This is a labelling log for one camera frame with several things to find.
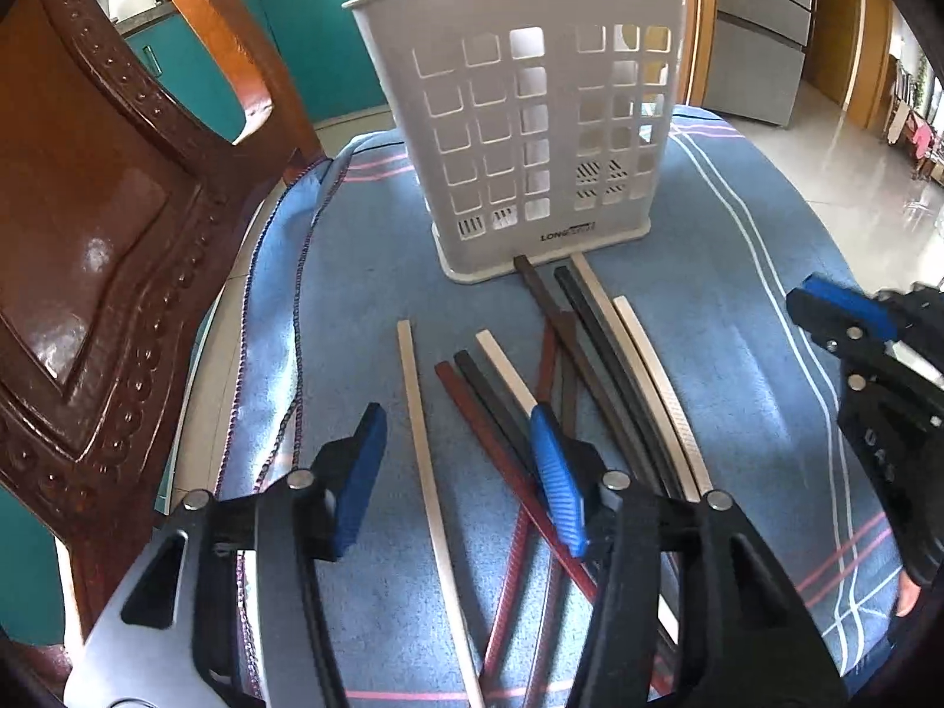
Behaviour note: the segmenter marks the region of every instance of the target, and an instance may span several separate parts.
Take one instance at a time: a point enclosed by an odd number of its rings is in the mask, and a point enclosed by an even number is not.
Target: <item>tiled floor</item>
[[[944,240],[935,219],[944,189],[911,180],[902,150],[842,123],[838,107],[804,84],[788,129],[731,119],[793,183],[832,234],[869,291],[944,277]],[[334,156],[351,137],[394,126],[389,112],[318,130]],[[245,276],[256,239],[280,191],[261,207],[220,296],[196,371],[181,434],[172,504],[187,490],[212,489],[223,454],[239,365]]]
[[[815,210],[864,290],[907,290],[944,277],[935,220],[944,188],[911,180],[902,148],[846,125],[838,106],[801,84],[788,129],[731,117]]]

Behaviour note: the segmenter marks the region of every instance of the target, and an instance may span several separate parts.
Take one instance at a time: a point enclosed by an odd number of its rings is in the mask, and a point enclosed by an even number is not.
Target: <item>basket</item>
[[[352,0],[445,274],[642,237],[686,0]]]

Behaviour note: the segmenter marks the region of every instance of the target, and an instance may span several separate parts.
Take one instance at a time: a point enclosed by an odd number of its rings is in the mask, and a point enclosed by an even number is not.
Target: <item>kitchen cabinet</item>
[[[386,103],[348,0],[261,0],[278,52],[314,121]]]
[[[245,126],[230,83],[180,14],[170,15],[126,37],[140,62],[200,122],[224,139]]]

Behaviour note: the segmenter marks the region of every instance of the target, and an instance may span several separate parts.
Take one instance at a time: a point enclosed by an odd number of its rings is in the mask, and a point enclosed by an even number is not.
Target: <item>blue gripper pad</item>
[[[859,290],[837,285],[817,274],[806,277],[801,288],[810,295],[840,307],[861,321],[871,337],[880,340],[899,339],[898,327],[895,327],[884,306]]]
[[[587,550],[586,501],[568,464],[563,436],[554,413],[545,404],[532,410],[530,440],[541,485],[548,499],[550,519],[560,541],[579,559]]]
[[[338,559],[357,542],[386,447],[387,413],[371,403],[354,435],[328,442],[314,460],[315,477],[334,495],[333,546]]]

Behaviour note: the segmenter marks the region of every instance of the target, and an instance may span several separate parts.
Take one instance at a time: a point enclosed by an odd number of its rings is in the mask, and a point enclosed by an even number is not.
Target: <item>basket base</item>
[[[618,234],[611,234],[606,237],[595,238],[594,240],[575,242],[566,247],[559,247],[556,250],[550,250],[546,253],[541,253],[540,255],[528,255],[527,259],[532,262],[532,265],[539,266],[542,263],[548,263],[551,260],[560,260],[565,258],[572,253],[586,253],[590,250],[596,250],[598,247],[607,247],[611,244],[618,244],[620,242],[625,242],[629,240],[638,240],[640,237],[645,237],[645,235],[650,232],[650,228],[653,227],[650,220],[645,219],[645,224],[640,226],[637,229],[632,229],[631,231],[623,231]],[[493,279],[496,276],[504,276],[504,274],[511,274],[514,271],[514,264],[509,261],[503,263],[497,263],[494,266],[489,266],[486,269],[481,271],[475,271],[473,274],[462,274],[460,271],[455,271],[455,269],[450,267],[450,262],[445,259],[443,255],[443,249],[439,244],[439,235],[436,233],[436,224],[431,226],[432,228],[432,238],[436,242],[436,255],[439,255],[439,265],[442,268],[442,273],[449,277],[453,282],[458,282],[461,285],[474,285],[476,282],[484,282],[486,279]]]

